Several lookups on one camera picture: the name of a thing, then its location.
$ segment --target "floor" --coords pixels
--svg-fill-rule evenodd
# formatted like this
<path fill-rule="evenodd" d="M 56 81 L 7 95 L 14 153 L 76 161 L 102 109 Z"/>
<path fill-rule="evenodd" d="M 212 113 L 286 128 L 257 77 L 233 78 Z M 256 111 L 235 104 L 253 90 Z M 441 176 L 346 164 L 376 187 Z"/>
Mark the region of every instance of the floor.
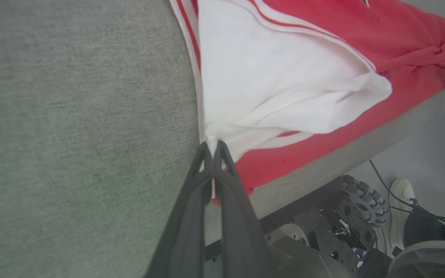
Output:
<path fill-rule="evenodd" d="M 433 214 L 445 216 L 445 113 L 399 144 L 373 157 L 372 161 L 388 185 L 396 178 L 407 178 L 413 184 L 420 205 Z M 368 161 L 348 174 L 369 184 L 383 197 L 388 197 L 387 190 Z M 387 254 L 392 252 L 389 246 L 389 228 L 389 223 L 383 228 Z M 381 232 L 377 233 L 378 249 L 384 251 Z"/>

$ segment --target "white fabric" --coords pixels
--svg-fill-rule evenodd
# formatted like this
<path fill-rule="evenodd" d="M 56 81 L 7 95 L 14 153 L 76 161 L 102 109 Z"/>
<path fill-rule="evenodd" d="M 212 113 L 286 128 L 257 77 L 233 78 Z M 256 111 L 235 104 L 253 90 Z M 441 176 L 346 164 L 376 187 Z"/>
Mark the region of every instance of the white fabric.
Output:
<path fill-rule="evenodd" d="M 391 93 L 389 81 L 336 37 L 271 24 L 246 0 L 198 5 L 204 128 L 212 151 L 221 139 L 236 161 L 254 148 L 329 133 Z M 287 131 L 301 133 L 277 137 Z"/>

